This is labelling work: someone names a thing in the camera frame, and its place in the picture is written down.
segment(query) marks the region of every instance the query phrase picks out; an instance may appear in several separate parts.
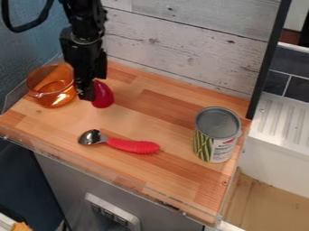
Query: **red spoon handle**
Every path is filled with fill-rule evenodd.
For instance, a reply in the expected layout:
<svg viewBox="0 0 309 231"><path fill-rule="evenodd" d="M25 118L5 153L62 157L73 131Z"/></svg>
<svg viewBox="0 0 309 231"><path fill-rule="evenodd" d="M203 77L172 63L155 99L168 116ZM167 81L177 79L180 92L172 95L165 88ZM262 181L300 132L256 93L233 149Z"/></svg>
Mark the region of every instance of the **red spoon handle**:
<svg viewBox="0 0 309 231"><path fill-rule="evenodd" d="M149 154L160 150L158 144L148 141L127 141L117 138L108 138L107 144L122 151L138 154Z"/></svg>

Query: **wooden countertop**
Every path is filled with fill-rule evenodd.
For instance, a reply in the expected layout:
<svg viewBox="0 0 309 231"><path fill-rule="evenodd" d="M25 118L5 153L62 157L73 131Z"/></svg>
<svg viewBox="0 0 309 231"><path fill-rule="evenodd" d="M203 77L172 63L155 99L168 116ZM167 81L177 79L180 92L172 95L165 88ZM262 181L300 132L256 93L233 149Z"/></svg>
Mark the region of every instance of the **wooden countertop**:
<svg viewBox="0 0 309 231"><path fill-rule="evenodd" d="M77 98L48 109L26 96L0 117L0 132L36 152L213 225L248 133L250 121L244 119L248 101L115 62L109 63L105 82L116 98L107 109ZM225 106L242 119L243 135L227 162L203 162L192 151L194 117L206 106ZM138 155L104 144L79 145L80 134L93 128L154 141L162 151Z"/></svg>

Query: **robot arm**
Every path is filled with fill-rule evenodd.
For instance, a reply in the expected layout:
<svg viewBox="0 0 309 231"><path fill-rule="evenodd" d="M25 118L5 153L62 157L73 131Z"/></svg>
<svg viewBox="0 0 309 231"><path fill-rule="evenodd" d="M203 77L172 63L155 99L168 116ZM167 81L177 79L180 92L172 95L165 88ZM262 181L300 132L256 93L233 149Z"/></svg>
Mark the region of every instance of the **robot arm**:
<svg viewBox="0 0 309 231"><path fill-rule="evenodd" d="M46 0L39 17L20 26L12 26L9 0L2 0L2 16L12 32L24 32L44 22L54 0ZM70 27L61 31L60 41L64 59L74 68L75 85L80 99L96 99L93 79L107 77L107 54L102 50L102 36L107 11L99 0L61 0Z"/></svg>

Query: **electrical outlet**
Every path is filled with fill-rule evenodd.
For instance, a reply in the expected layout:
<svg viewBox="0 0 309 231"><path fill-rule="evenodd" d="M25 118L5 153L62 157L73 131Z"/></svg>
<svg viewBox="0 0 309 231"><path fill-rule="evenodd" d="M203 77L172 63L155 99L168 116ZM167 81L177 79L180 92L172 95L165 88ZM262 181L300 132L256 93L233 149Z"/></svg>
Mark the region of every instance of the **electrical outlet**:
<svg viewBox="0 0 309 231"><path fill-rule="evenodd" d="M98 198L91 193L86 193L85 200L90 202L92 209L100 212L103 216L108 217L118 224L127 227L130 231L141 231L141 223L138 217L126 212L104 199Z"/></svg>

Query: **can lid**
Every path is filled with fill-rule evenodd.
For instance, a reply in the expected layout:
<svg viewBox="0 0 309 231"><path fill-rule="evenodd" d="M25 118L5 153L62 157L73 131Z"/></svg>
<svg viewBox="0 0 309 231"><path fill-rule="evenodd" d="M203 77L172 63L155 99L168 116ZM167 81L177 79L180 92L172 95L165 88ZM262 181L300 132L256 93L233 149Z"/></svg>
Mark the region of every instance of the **can lid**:
<svg viewBox="0 0 309 231"><path fill-rule="evenodd" d="M196 116L196 126L211 138L224 139L237 136L241 122L232 111L224 107L211 106Z"/></svg>

